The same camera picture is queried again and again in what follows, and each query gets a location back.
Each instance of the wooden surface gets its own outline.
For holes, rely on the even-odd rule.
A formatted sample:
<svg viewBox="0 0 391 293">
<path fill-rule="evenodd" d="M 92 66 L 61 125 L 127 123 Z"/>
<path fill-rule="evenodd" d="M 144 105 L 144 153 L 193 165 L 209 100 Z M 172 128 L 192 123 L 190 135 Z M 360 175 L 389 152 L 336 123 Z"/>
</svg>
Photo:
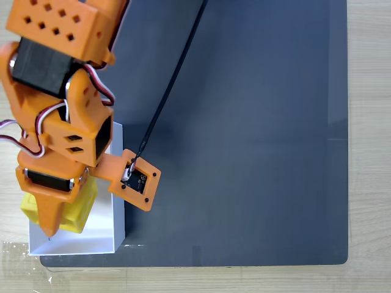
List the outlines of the wooden surface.
<svg viewBox="0 0 391 293">
<path fill-rule="evenodd" d="M 0 45 L 11 0 L 0 0 Z M 349 260 L 342 266 L 49 270 L 27 256 L 14 168 L 0 148 L 1 292 L 391 292 L 391 0 L 348 0 Z M 0 87 L 0 117 L 12 117 Z M 19 135 L 10 128 L 2 133 Z"/>
</svg>

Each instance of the gray mat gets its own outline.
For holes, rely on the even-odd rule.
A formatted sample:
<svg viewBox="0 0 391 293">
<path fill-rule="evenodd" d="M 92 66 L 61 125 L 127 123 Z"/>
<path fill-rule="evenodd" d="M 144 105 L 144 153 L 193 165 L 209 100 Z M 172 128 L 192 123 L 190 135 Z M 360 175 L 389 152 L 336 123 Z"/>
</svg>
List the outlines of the gray mat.
<svg viewBox="0 0 391 293">
<path fill-rule="evenodd" d="M 134 0 L 102 74 L 136 150 L 201 1 Z M 113 255 L 49 267 L 341 264 L 348 257 L 346 1 L 210 0 L 144 153 L 152 211 L 129 204 Z"/>
</svg>

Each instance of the black wire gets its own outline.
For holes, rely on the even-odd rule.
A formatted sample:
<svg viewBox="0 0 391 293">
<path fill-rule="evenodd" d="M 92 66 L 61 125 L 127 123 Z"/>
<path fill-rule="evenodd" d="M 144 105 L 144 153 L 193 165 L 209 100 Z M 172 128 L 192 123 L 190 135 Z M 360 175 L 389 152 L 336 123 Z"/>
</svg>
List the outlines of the black wire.
<svg viewBox="0 0 391 293">
<path fill-rule="evenodd" d="M 166 91 L 164 92 L 163 97 L 161 98 L 161 101 L 159 103 L 159 106 L 156 109 L 156 112 L 155 112 L 155 114 L 154 114 L 154 116 L 148 126 L 147 132 L 145 133 L 144 138 L 142 139 L 142 141 L 140 143 L 139 151 L 138 151 L 136 157 L 134 157 L 134 159 L 132 160 L 132 162 L 135 162 L 137 160 L 137 158 L 139 158 L 141 156 L 141 153 L 144 151 L 145 146 L 148 143 L 148 140 L 149 140 L 149 137 L 151 136 L 153 128 L 155 127 L 155 124 L 158 121 L 160 113 L 163 110 L 163 107 L 166 104 L 166 101 L 171 93 L 172 87 L 174 86 L 174 83 L 177 80 L 179 71 L 181 70 L 183 61 L 185 61 L 186 55 L 189 51 L 189 48 L 190 48 L 191 42 L 193 41 L 194 35 L 196 34 L 198 25 L 200 23 L 203 11 L 205 10 L 207 3 L 208 3 L 208 0 L 202 1 L 200 10 L 198 11 L 197 17 L 195 18 L 195 21 L 194 21 L 193 27 L 191 29 L 191 32 L 189 34 L 188 40 L 186 41 L 186 44 L 185 44 L 185 47 L 183 48 L 181 57 L 179 58 L 179 61 L 177 63 L 177 67 L 175 67 L 174 73 L 172 74 L 172 77 L 171 77 L 170 82 L 166 88 Z"/>
</svg>

